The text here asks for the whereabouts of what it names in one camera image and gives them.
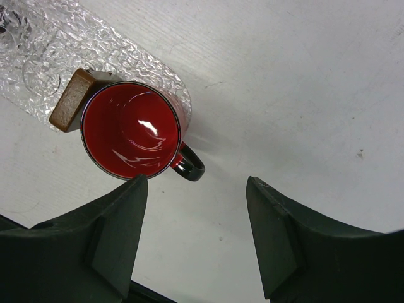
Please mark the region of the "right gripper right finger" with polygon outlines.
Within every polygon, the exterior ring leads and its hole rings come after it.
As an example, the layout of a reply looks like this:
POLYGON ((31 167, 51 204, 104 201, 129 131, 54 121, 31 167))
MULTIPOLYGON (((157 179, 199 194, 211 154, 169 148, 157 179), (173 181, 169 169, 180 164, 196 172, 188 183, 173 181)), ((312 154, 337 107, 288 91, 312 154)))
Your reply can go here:
POLYGON ((403 232, 340 222, 249 177, 246 201, 271 302, 402 302, 403 232))

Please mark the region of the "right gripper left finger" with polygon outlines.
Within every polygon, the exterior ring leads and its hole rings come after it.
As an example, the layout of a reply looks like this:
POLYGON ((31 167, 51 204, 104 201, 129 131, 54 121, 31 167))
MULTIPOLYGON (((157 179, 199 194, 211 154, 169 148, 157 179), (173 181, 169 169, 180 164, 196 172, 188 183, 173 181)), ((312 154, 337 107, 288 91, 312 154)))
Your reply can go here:
POLYGON ((140 175, 29 229, 2 217, 1 301, 124 301, 147 196, 140 175))

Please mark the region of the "red cup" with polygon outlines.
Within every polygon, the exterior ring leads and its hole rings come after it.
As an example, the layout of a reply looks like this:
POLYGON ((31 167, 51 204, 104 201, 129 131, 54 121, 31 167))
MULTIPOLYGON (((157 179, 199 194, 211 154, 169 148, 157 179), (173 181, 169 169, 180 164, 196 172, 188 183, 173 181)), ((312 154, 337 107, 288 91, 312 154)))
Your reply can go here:
POLYGON ((135 81, 109 84, 83 109, 83 146, 100 169, 118 179, 150 179, 172 168, 198 181, 205 165, 184 142, 188 109, 168 90, 135 81))

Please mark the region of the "clear glass tray wooden handles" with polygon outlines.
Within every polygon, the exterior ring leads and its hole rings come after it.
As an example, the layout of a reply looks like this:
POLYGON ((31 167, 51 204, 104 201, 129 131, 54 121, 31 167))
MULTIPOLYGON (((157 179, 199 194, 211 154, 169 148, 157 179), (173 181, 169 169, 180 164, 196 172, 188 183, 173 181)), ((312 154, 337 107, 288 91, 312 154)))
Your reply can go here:
POLYGON ((185 83, 168 65, 76 1, 1 2, 1 96, 45 125, 77 69, 132 80, 176 98, 185 83))

